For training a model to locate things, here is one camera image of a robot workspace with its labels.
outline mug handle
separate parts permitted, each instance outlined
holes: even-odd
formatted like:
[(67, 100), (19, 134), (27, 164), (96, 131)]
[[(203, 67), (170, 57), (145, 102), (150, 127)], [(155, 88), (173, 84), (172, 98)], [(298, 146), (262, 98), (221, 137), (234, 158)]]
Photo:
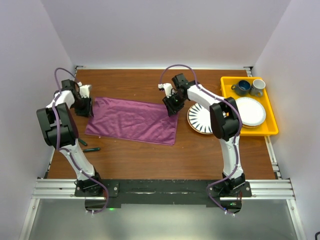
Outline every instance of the mug handle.
[(261, 98), (264, 95), (262, 91), (259, 91), (255, 96)]

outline yellow tray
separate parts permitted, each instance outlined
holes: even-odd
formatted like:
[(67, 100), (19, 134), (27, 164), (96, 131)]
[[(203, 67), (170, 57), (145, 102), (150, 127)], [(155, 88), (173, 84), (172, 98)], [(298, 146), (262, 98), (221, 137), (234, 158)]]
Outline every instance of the yellow tray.
[[(222, 95), (225, 98), (228, 97), (233, 97), (234, 99), (241, 98), (241, 96), (238, 96), (234, 90), (231, 90), (231, 86), (233, 84), (236, 84), (240, 80), (246, 80), (250, 84), (253, 83), (255, 79), (261, 79), (261, 77), (241, 77), (241, 76), (223, 76), (221, 77), (221, 91)], [(276, 135), (279, 133), (276, 119), (274, 116), (274, 113), (272, 112), (272, 108), (270, 105), (270, 101), (268, 98), (268, 94), (266, 89), (263, 90), (263, 96), (262, 97), (257, 97), (257, 96), (251, 96), (250, 94), (244, 96), (244, 97), (249, 97), (257, 100), (259, 103), (262, 104), (262, 106), (265, 109), (266, 112), (266, 118), (265, 121), (257, 127), (254, 128), (247, 128), (243, 127), (241, 129), (241, 136), (269, 136), (269, 135)]]

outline green marker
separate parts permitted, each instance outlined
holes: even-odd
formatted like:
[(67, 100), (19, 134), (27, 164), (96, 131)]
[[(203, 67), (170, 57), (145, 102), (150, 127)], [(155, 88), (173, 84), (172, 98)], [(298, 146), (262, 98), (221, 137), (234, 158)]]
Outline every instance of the green marker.
[(83, 150), (84, 153), (96, 152), (96, 151), (100, 151), (100, 147), (87, 148), (87, 149), (84, 149), (84, 150)]
[(83, 141), (82, 139), (78, 138), (79, 143), (81, 143), (83, 146), (88, 146), (88, 144)]

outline white plate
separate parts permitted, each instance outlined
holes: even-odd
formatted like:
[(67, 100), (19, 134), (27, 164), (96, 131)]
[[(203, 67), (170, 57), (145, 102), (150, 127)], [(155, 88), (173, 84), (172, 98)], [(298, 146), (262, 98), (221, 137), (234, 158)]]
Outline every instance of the white plate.
[(240, 97), (235, 102), (244, 127), (257, 127), (266, 120), (266, 110), (257, 100), (250, 97)]
[(210, 112), (199, 103), (191, 106), (187, 113), (190, 126), (201, 134), (213, 134), (210, 122)]

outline blue mug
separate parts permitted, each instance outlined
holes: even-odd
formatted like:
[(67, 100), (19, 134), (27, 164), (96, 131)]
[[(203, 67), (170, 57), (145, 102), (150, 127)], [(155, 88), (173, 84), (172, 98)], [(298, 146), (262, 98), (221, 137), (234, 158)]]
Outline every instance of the blue mug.
[(251, 84), (246, 80), (240, 80), (237, 84), (233, 84), (231, 89), (239, 96), (244, 96), (250, 92)]

